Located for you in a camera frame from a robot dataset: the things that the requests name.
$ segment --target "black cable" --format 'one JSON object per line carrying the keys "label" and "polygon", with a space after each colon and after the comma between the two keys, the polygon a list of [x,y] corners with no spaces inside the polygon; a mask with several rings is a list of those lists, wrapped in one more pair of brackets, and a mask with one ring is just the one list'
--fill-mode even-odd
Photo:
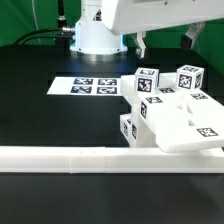
{"label": "black cable", "polygon": [[58,27],[67,26],[64,12],[64,1],[58,0]]}
{"label": "black cable", "polygon": [[58,31],[62,31],[62,28],[54,28],[54,29],[43,29],[43,30],[37,30],[37,31],[33,31],[30,33],[27,33],[25,35],[23,35],[22,37],[20,37],[18,40],[16,40],[13,45],[17,45],[19,44],[19,42],[21,42],[22,40],[26,39],[27,37],[30,37],[32,35],[35,34],[39,34],[39,33],[49,33],[49,32],[58,32]]}
{"label": "black cable", "polygon": [[30,41],[30,40],[34,40],[34,39],[39,39],[39,38],[43,38],[43,39],[71,39],[72,40],[72,36],[35,36],[35,37],[29,37],[26,40],[24,40],[21,44],[24,45],[26,42]]}
{"label": "black cable", "polygon": [[63,0],[58,0],[58,15],[59,16],[64,16],[65,15]]}

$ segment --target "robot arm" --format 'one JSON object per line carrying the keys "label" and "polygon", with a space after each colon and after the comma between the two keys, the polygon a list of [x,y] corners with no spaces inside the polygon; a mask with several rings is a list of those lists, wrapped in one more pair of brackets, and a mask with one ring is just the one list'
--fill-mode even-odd
{"label": "robot arm", "polygon": [[[189,25],[181,46],[192,48],[204,21],[224,18],[223,0],[102,0],[102,22],[115,35]],[[145,46],[136,38],[141,58]]]}

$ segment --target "black table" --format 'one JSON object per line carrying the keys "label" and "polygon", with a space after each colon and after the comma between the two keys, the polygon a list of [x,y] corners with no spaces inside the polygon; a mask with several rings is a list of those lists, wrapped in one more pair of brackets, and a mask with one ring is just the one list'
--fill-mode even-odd
{"label": "black table", "polygon": [[[121,97],[46,95],[55,76],[120,77],[139,66],[206,68],[203,90],[220,102],[223,77],[193,51],[151,49],[149,59],[88,63],[52,46],[0,48],[0,145],[126,147]],[[215,223],[223,175],[0,174],[0,223]]]}

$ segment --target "printed marker sheet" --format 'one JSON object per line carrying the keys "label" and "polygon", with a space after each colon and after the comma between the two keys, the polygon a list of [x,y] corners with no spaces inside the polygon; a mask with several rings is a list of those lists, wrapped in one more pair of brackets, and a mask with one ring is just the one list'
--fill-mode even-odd
{"label": "printed marker sheet", "polygon": [[47,94],[82,96],[121,96],[121,79],[56,77]]}

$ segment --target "white cube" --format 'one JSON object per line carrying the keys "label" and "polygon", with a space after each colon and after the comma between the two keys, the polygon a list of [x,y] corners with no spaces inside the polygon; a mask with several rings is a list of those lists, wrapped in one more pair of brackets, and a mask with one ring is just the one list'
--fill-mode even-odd
{"label": "white cube", "polygon": [[184,65],[177,69],[176,88],[192,91],[202,86],[204,68]]}
{"label": "white cube", "polygon": [[135,91],[137,94],[154,94],[159,82],[159,70],[138,68],[135,72]]}

